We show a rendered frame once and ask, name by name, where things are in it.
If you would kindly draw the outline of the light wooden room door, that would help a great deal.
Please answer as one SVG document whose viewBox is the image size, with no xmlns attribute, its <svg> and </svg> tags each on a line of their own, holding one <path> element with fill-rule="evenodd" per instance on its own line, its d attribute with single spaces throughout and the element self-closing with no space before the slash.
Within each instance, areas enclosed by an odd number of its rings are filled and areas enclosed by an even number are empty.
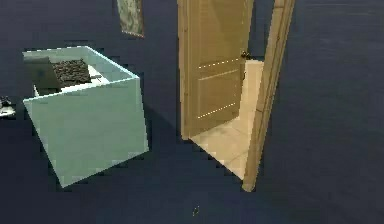
<svg viewBox="0 0 384 224">
<path fill-rule="evenodd" d="M 239 114 L 254 0 L 177 0 L 180 132 L 187 140 Z"/>
</svg>

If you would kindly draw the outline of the pale green cube table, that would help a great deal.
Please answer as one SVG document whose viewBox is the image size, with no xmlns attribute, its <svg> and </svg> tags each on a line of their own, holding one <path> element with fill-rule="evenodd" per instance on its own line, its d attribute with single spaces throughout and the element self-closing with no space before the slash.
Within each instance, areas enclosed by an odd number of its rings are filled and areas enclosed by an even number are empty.
<svg viewBox="0 0 384 224">
<path fill-rule="evenodd" d="M 25 51 L 25 59 L 83 60 L 100 83 L 36 93 L 23 104 L 59 183 L 67 187 L 148 151 L 140 78 L 89 46 Z"/>
</svg>

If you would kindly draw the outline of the dark open laptop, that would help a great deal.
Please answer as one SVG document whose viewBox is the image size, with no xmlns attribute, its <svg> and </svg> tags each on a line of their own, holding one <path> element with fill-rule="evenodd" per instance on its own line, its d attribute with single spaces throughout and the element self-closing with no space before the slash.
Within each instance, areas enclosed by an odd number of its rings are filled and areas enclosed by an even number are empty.
<svg viewBox="0 0 384 224">
<path fill-rule="evenodd" d="M 59 93 L 64 87 L 91 82 L 83 59 L 52 63 L 48 57 L 25 58 L 24 65 L 39 95 Z"/>
</svg>

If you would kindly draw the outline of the small grey white object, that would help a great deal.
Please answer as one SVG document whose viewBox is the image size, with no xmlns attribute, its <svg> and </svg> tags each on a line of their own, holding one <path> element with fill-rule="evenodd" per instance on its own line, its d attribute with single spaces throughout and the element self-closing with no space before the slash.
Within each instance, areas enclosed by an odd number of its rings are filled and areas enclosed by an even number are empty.
<svg viewBox="0 0 384 224">
<path fill-rule="evenodd" d="M 0 118 L 10 117 L 15 113 L 11 100 L 7 97 L 0 97 Z"/>
</svg>

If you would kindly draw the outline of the light wooden door frame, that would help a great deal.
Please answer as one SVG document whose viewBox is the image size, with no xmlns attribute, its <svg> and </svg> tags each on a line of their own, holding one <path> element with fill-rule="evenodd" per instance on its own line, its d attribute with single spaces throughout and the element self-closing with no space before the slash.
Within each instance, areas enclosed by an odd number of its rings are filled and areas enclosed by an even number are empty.
<svg viewBox="0 0 384 224">
<path fill-rule="evenodd" d="M 256 185 L 295 2 L 296 0 L 274 0 L 259 95 L 242 181 L 242 189 L 246 192 L 252 192 Z"/>
</svg>

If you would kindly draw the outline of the framed green wall picture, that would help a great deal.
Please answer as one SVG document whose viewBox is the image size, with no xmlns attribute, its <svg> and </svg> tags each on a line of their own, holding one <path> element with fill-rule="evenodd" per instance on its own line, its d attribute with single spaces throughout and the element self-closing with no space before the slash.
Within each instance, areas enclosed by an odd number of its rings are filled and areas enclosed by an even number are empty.
<svg viewBox="0 0 384 224">
<path fill-rule="evenodd" d="M 116 0 L 123 33 L 144 37 L 142 0 Z"/>
</svg>

